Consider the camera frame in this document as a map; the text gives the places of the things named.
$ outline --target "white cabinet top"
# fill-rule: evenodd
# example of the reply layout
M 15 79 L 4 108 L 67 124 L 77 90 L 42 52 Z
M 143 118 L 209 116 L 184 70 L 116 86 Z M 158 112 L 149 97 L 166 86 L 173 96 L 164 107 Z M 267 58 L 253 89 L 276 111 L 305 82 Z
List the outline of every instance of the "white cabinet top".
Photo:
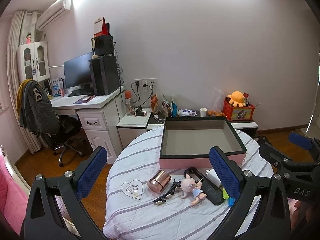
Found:
M 123 128 L 146 128 L 151 115 L 151 108 L 143 108 L 142 111 L 147 112 L 147 116 L 134 116 L 125 114 L 117 127 Z
M 112 92 L 110 95 L 107 96 L 96 96 L 94 99 L 91 99 L 89 102 L 84 104 L 75 104 L 76 101 L 83 98 L 82 96 L 74 96 L 74 97 L 67 97 L 66 94 L 64 97 L 54 97 L 51 100 L 51 104 L 54 110 L 59 109 L 85 109 L 85 108 L 101 108 L 104 107 L 107 103 L 109 103 L 113 98 L 123 92 L 125 89 L 124 86 L 118 88 L 116 91 Z

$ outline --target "cabinet handle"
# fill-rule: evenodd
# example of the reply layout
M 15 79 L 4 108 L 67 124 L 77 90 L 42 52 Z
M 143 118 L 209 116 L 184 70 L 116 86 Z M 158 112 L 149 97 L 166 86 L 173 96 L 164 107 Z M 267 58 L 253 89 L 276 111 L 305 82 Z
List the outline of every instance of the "cabinet handle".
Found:
M 89 125 L 93 125 L 93 124 L 96 124 L 97 122 L 95 121 L 94 123 L 90 123 L 89 121 L 87 121 L 87 124 Z

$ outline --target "white striped bedding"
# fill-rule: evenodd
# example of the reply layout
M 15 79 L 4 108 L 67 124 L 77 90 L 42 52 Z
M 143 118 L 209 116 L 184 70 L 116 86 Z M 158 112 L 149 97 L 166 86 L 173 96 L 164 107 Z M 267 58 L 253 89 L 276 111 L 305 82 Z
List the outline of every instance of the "white striped bedding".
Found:
M 112 239 L 127 240 L 193 240 L 207 239 L 228 213 L 227 201 L 220 206 L 209 200 L 192 206 L 192 194 L 181 199 L 178 192 L 161 206 L 153 204 L 159 197 L 148 189 L 148 180 L 160 169 L 159 153 L 163 127 L 140 135 L 128 145 L 112 166 L 107 179 L 106 222 L 103 233 Z M 256 176 L 271 177 L 271 165 L 259 155 L 259 145 L 247 134 L 238 131 L 247 148 L 243 170 Z M 167 170 L 173 179 L 182 180 L 184 170 Z M 123 183 L 132 180 L 143 183 L 141 200 L 130 198 L 121 191 Z M 260 197 L 255 197 L 247 218 L 238 234 L 247 230 Z

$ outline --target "yellow clothing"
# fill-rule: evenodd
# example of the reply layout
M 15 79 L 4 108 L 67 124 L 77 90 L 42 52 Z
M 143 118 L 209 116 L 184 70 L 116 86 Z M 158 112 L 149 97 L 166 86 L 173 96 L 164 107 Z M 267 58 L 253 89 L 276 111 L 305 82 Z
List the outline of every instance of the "yellow clothing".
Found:
M 23 82 L 21 83 L 21 85 L 19 86 L 19 89 L 18 89 L 17 103 L 16 103 L 16 109 L 17 109 L 18 117 L 19 117 L 19 115 L 20 115 L 20 110 L 21 110 L 21 107 L 22 107 L 22 95 L 23 95 L 24 86 L 25 86 L 29 81 L 32 81 L 32 79 L 26 79 L 25 81 L 23 81 Z

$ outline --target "pink pig toy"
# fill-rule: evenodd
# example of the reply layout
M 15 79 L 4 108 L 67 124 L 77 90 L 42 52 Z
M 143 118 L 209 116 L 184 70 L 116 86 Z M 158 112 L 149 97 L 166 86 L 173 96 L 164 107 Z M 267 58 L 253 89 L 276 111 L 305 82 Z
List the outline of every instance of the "pink pig toy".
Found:
M 201 190 L 202 182 L 199 181 L 195 183 L 195 180 L 186 174 L 186 178 L 181 182 L 181 189 L 184 191 L 184 195 L 181 198 L 185 198 L 188 193 L 192 192 L 193 196 L 196 198 L 191 202 L 191 205 L 196 205 L 199 202 L 199 199 L 204 200 L 207 195 Z

